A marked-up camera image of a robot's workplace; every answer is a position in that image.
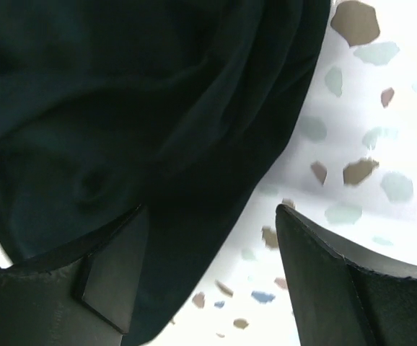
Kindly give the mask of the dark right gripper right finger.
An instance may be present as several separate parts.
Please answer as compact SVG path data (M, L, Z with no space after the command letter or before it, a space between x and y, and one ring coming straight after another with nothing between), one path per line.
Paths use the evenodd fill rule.
M416 265L343 238L283 204L276 233L301 345L417 345Z

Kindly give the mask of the black t shirt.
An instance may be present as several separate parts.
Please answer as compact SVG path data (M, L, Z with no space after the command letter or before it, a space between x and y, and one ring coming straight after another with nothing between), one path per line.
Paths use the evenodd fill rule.
M286 148L329 1L0 1L0 244L13 262L145 205L124 345L185 303Z

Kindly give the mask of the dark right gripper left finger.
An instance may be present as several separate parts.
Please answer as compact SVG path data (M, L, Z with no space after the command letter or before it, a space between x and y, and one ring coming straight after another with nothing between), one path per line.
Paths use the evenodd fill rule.
M119 345L131 325L148 212L0 268L0 346Z

